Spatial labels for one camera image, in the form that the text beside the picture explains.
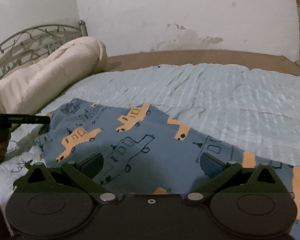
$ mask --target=bed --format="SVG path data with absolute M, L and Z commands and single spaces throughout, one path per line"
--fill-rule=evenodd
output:
M 43 25 L 16 33 L 0 44 L 0 80 L 15 67 L 87 35 L 83 21 L 79 27 Z M 300 66 L 283 56 L 189 50 L 109 57 L 102 73 L 60 91 L 39 113 L 73 98 L 125 108 L 148 102 L 199 132 L 264 158 L 300 165 Z M 0 165 L 3 211 L 13 182 L 27 172 L 24 164 L 45 162 L 34 146 L 39 129 L 21 125 L 12 133 Z

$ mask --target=mattress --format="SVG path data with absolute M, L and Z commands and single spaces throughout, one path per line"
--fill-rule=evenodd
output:
M 73 98 L 130 108 L 148 102 L 199 132 L 255 153 L 300 165 L 300 76 L 241 65 L 160 65 L 90 76 L 42 110 L 51 112 Z M 40 127 L 22 125 L 12 133 L 7 160 L 0 165 L 4 210 L 13 182 L 25 163 L 44 162 L 34 146 Z

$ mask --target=headboard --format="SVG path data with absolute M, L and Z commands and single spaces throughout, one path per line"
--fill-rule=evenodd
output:
M 78 26 L 47 24 L 27 28 L 15 33 L 0 44 L 0 80 L 9 71 L 48 54 L 68 41 L 88 36 L 86 24 Z

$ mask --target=black mechanical base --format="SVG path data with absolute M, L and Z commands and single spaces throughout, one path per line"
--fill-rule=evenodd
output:
M 220 175 L 187 195 L 112 194 L 91 180 L 102 164 L 96 154 L 31 166 L 5 210 L 14 239 L 293 239 L 296 205 L 267 163 L 220 163 Z

